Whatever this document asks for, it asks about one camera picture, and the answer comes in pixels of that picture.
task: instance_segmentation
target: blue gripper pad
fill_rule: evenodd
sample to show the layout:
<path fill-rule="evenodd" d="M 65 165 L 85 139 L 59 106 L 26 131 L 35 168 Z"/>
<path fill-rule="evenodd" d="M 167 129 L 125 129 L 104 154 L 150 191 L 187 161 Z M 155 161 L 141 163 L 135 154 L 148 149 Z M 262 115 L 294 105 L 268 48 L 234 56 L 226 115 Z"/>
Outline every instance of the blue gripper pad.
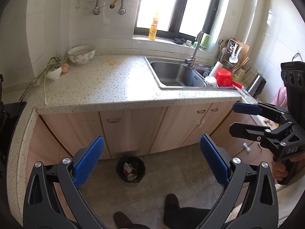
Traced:
<path fill-rule="evenodd" d="M 87 148 L 80 149 L 75 156 L 79 152 L 81 153 L 82 150 L 86 150 L 86 152 L 74 168 L 73 182 L 77 188 L 79 185 L 86 183 L 94 166 L 101 157 L 104 151 L 103 138 L 98 136 Z"/>
<path fill-rule="evenodd" d="M 237 102 L 233 105 L 233 111 L 239 114 L 246 115 L 259 115 L 263 112 L 263 110 L 258 105 L 240 102 Z"/>
<path fill-rule="evenodd" d="M 208 162 L 217 182 L 224 186 L 227 186 L 230 182 L 229 180 L 229 167 L 222 159 L 213 141 L 207 135 L 202 135 L 200 138 L 200 150 L 203 153 L 206 161 Z"/>

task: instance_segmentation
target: window sill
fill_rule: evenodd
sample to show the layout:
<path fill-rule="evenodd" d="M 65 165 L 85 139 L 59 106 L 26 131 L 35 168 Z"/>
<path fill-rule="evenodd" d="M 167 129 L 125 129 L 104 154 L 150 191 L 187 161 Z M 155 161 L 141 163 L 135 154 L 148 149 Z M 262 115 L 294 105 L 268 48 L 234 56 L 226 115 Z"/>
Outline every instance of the window sill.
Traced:
<path fill-rule="evenodd" d="M 170 39 L 156 38 L 155 40 L 148 39 L 147 36 L 134 35 L 132 37 L 132 49 L 155 50 L 162 52 L 172 52 L 191 56 L 194 52 L 193 46 L 178 45 Z M 206 50 L 199 49 L 196 57 L 215 60 L 216 56 Z"/>

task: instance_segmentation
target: hand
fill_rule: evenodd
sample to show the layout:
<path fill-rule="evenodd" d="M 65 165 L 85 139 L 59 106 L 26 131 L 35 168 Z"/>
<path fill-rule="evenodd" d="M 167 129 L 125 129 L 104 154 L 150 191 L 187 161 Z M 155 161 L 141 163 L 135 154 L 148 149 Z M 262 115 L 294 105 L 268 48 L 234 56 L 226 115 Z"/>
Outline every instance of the hand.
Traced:
<path fill-rule="evenodd" d="M 296 172 L 299 172 L 301 169 L 305 167 L 305 153 L 293 157 L 290 159 L 291 162 L 299 162 L 298 167 L 296 168 Z M 275 180 L 281 181 L 284 177 L 288 176 L 288 171 L 286 170 L 286 166 L 283 162 L 274 162 L 272 161 L 272 175 Z"/>

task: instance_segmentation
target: floor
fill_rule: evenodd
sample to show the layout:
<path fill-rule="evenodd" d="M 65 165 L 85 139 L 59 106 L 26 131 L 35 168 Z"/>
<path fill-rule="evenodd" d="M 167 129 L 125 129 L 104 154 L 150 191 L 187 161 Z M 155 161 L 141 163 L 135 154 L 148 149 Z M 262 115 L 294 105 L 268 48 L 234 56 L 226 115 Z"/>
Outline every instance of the floor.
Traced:
<path fill-rule="evenodd" d="M 115 170 L 117 160 L 110 159 L 100 160 L 87 183 L 80 186 L 88 204 L 109 229 L 116 229 L 113 214 L 117 211 L 150 229 L 166 229 L 163 212 L 168 193 L 177 195 L 181 207 L 210 209 L 223 190 L 199 144 L 141 158 L 146 175 L 140 183 L 121 180 Z"/>

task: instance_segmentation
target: window frame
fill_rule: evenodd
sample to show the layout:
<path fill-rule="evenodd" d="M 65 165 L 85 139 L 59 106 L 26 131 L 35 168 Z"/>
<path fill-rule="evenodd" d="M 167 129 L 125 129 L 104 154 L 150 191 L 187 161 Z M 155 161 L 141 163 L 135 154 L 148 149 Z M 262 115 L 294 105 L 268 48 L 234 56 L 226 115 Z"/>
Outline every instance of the window frame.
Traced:
<path fill-rule="evenodd" d="M 148 28 L 137 27 L 141 1 L 142 0 L 139 0 L 137 16 L 136 16 L 136 21 L 135 21 L 134 35 L 146 35 L 147 36 L 149 33 Z M 179 32 L 181 22 L 183 19 L 183 15 L 184 15 L 184 11 L 186 8 L 186 3 L 187 3 L 187 0 L 176 0 L 168 31 L 158 30 L 157 37 L 167 38 L 167 39 L 183 38 L 183 39 L 187 39 L 187 40 L 191 40 L 192 42 L 195 42 L 194 36 Z M 216 14 L 217 14 L 217 10 L 219 7 L 219 3 L 220 3 L 220 0 L 211 0 L 211 2 L 210 2 L 208 13 L 206 15 L 205 22 L 204 22 L 204 25 L 202 28 L 202 30 L 207 34 L 210 34 L 212 31 L 214 21 L 216 19 Z"/>

